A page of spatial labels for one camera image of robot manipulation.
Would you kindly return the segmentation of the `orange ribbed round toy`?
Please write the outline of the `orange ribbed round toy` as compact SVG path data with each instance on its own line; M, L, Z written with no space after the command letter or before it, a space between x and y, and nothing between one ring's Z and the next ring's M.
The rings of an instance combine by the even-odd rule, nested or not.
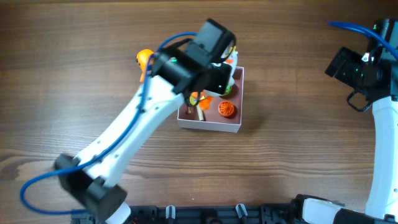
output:
M224 118L230 118L235 114L235 105L230 101L222 101L218 104L218 112Z

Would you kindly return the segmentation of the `white plush duck toy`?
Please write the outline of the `white plush duck toy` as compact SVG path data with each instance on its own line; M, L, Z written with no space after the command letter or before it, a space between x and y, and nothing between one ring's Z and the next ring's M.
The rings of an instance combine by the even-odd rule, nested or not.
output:
M231 67L231 72L229 74L229 81L228 85L234 85L234 72L236 70L236 65L238 62L238 52L236 51L236 47L232 49L231 55L223 62L223 63L213 63L214 66L220 67L222 65L229 65ZM198 97L197 92L193 92L190 96L194 96L196 99ZM214 97L224 97L227 95L224 95L224 93L221 95L219 93L214 93L212 91L208 90L203 90L200 93L200 98L199 98L199 105L202 110L207 110L210 108L210 102L213 100Z

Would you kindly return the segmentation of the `green patterned ball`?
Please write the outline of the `green patterned ball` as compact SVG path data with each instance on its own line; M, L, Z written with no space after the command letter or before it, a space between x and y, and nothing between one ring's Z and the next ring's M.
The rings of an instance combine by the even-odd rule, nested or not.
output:
M233 89L233 86L232 85L228 85L226 87L226 91L225 91L224 95L229 95L231 93L232 89Z

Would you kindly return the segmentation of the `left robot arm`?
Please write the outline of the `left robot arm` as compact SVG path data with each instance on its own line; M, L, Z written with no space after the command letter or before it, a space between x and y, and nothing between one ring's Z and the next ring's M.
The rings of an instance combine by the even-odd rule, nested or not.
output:
M127 164L164 119L193 92L223 94L232 67L226 63L235 35L213 19L193 34L177 34L150 55L144 83L108 129L76 156L61 154L54 166L61 186L101 223L130 215L119 181Z

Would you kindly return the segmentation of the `wooden rattle drum toy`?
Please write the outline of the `wooden rattle drum toy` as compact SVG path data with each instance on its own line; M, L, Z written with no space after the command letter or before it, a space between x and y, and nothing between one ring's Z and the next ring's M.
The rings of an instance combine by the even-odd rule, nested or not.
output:
M198 119L200 121L204 121L205 118L204 118L204 115L203 115L203 111L200 108L200 105L197 103L197 99L194 96L191 96L189 98L189 100L190 100L190 106L187 107L186 114L191 114L192 113L191 108L193 107L193 105L195 105L196 112L197 112L197 115L198 115Z

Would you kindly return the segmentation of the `orange plastic dinosaur toy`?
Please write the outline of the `orange plastic dinosaur toy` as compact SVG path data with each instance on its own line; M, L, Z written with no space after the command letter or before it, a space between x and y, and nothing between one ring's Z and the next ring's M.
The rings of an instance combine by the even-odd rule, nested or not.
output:
M138 66L140 66L141 70L142 70L142 74L140 77L140 82L143 83L144 79L145 79L145 72L146 72L146 68L147 65L149 63L149 58L150 56L153 54L154 52L150 49L144 49L141 50L140 52L137 53L136 55L136 62L138 64Z

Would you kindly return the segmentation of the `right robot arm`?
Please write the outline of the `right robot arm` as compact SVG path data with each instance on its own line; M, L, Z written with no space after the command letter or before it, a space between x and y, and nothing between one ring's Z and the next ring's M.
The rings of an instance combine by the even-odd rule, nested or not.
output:
M363 54L340 48L325 73L352 88L346 99L352 109L372 111L373 179L363 213L324 198L298 195L290 203L289 222L397 223L397 20L379 19L371 28L342 21L329 25L369 41ZM362 108L351 103L357 94L365 97Z

